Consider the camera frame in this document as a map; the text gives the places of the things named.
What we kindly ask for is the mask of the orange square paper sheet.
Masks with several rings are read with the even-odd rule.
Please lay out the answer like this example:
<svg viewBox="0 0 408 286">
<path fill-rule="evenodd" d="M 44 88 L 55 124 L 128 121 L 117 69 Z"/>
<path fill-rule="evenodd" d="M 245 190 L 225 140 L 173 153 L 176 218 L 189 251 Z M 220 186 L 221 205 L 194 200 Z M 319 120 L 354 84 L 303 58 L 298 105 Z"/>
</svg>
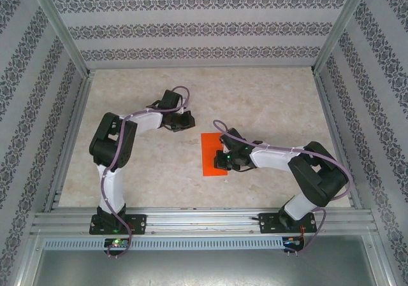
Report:
<svg viewBox="0 0 408 286">
<path fill-rule="evenodd" d="M 201 133 L 201 163 L 203 176 L 227 176 L 228 172 L 214 167 L 214 158 L 218 150 L 223 150 L 219 138 L 220 132 Z"/>
</svg>

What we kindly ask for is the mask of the small controller board with LEDs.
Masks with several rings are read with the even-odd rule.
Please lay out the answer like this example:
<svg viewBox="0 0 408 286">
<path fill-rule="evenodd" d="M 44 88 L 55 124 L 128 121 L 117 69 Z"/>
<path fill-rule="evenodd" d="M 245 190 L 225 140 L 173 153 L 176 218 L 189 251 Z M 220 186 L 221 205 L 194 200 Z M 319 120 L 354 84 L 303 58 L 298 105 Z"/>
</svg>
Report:
<svg viewBox="0 0 408 286">
<path fill-rule="evenodd" d="M 304 247 L 304 239 L 302 237 L 283 237 L 282 240 L 285 247 L 295 250 Z"/>
<path fill-rule="evenodd" d="M 104 242 L 105 248 L 121 248 L 128 247 L 129 240 L 127 238 L 107 238 Z"/>
</svg>

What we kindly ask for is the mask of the grey metal panel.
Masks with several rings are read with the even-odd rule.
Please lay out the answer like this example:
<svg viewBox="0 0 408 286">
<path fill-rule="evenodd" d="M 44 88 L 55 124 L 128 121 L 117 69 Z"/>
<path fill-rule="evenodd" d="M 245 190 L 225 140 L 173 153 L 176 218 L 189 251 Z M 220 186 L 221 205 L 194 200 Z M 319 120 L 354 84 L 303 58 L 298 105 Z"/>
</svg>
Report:
<svg viewBox="0 0 408 286">
<path fill-rule="evenodd" d="M 377 286 L 360 252 L 46 251 L 34 286 Z"/>
</svg>

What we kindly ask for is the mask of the long aluminium mounting rail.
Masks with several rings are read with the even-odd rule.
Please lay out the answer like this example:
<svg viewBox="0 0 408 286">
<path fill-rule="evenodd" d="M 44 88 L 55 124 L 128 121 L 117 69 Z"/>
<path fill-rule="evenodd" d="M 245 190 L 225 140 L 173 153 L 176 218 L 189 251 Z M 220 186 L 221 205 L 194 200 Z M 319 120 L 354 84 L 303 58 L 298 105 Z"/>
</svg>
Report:
<svg viewBox="0 0 408 286">
<path fill-rule="evenodd" d="M 34 214 L 31 235 L 50 237 L 86 237 L 89 234 L 93 208 L 56 208 Z M 226 237 L 260 236 L 260 213 L 271 208 L 129 208 L 128 213 L 147 216 L 146 237 Z M 379 230 L 371 210 L 327 208 L 315 214 L 321 226 L 319 235 L 368 235 Z"/>
</svg>

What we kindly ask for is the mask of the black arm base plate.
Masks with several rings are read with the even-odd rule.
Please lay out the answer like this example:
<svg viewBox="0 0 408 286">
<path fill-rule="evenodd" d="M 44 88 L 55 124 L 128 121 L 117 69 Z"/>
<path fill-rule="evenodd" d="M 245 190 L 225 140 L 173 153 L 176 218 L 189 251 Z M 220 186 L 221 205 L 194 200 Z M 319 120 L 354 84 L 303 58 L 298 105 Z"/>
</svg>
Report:
<svg viewBox="0 0 408 286">
<path fill-rule="evenodd" d="M 146 215 L 125 214 L 121 218 L 130 228 L 131 233 L 135 235 L 145 234 L 145 226 L 147 224 Z M 89 227 L 91 235 L 106 235 L 106 234 L 127 234 L 128 230 L 115 216 L 109 215 L 103 218 L 99 215 L 93 215 Z"/>
<path fill-rule="evenodd" d="M 261 234 L 314 233 L 317 231 L 315 216 L 306 214 L 300 220 L 293 220 L 289 215 L 280 213 L 260 213 L 258 215 Z"/>
</svg>

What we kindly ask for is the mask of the aluminium table side rail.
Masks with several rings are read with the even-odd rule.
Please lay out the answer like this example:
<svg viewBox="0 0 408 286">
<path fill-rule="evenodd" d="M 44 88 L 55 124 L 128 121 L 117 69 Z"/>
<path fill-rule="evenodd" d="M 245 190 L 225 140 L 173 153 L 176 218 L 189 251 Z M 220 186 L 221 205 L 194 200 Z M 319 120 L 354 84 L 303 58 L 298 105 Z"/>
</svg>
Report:
<svg viewBox="0 0 408 286">
<path fill-rule="evenodd" d="M 314 75 L 313 78 L 314 78 L 317 92 L 319 94 L 319 98 L 321 100 L 321 104 L 324 110 L 324 115 L 326 117 L 328 129 L 330 132 L 331 140 L 333 143 L 333 147 L 334 147 L 337 159 L 340 163 L 344 165 L 345 168 L 347 168 L 348 172 L 350 172 L 352 176 L 352 180 L 354 181 L 354 185 L 351 187 L 349 191 L 348 198 L 350 200 L 351 205 L 355 209 L 361 210 L 363 209 L 363 206 L 361 205 L 360 198 L 358 196 L 358 192 L 355 187 L 353 169 L 350 169 L 349 160 L 347 158 L 347 152 L 344 151 L 343 144 L 342 144 L 342 138 L 337 130 L 338 129 L 337 123 L 336 123 L 335 115 L 332 113 L 330 101 L 328 100 L 326 92 L 324 91 L 324 85 L 322 84 L 320 77 Z"/>
<path fill-rule="evenodd" d="M 95 69 L 89 71 L 87 77 L 84 78 L 81 87 L 78 90 L 75 105 L 73 106 L 71 113 L 68 130 L 62 144 L 59 160 L 55 167 L 50 189 L 47 193 L 47 198 L 45 199 L 42 212 L 52 211 L 56 195 L 62 192 L 95 72 Z"/>
</svg>

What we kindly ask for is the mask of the aluminium frame post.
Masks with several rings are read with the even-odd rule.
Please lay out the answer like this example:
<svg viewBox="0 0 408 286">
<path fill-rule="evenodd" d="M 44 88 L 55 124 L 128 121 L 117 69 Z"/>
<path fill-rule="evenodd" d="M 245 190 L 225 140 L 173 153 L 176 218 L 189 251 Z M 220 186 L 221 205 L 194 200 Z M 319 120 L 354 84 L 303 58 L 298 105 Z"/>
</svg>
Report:
<svg viewBox="0 0 408 286">
<path fill-rule="evenodd" d="M 353 12 L 360 3 L 361 0 L 347 0 L 342 8 L 340 15 L 336 19 L 329 35 L 323 44 L 316 61 L 312 66 L 312 73 L 316 76 L 326 64 L 327 59 L 329 58 L 331 52 L 335 48 L 337 41 L 344 32 L 344 29 L 347 27 Z"/>
<path fill-rule="evenodd" d="M 63 43 L 67 53 L 74 62 L 76 68 L 81 73 L 82 77 L 93 77 L 95 70 L 89 69 L 86 65 L 86 62 L 79 48 L 77 47 L 75 40 L 64 23 L 64 20 L 58 12 L 53 0 L 37 0 L 37 2 L 41 6 L 56 35 L 58 35 L 59 39 Z"/>
</svg>

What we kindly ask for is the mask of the aluminium frame bar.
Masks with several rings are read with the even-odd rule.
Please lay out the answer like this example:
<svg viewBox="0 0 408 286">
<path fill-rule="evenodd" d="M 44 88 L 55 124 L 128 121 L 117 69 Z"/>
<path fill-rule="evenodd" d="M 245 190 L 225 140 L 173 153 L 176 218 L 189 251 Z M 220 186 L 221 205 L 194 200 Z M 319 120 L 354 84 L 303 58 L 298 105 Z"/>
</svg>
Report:
<svg viewBox="0 0 408 286">
<path fill-rule="evenodd" d="M 33 286 L 43 253 L 44 239 L 40 235 L 30 235 L 18 266 L 12 286 Z"/>
<path fill-rule="evenodd" d="M 380 236 L 370 234 L 361 238 L 376 286 L 397 286 Z"/>
</svg>

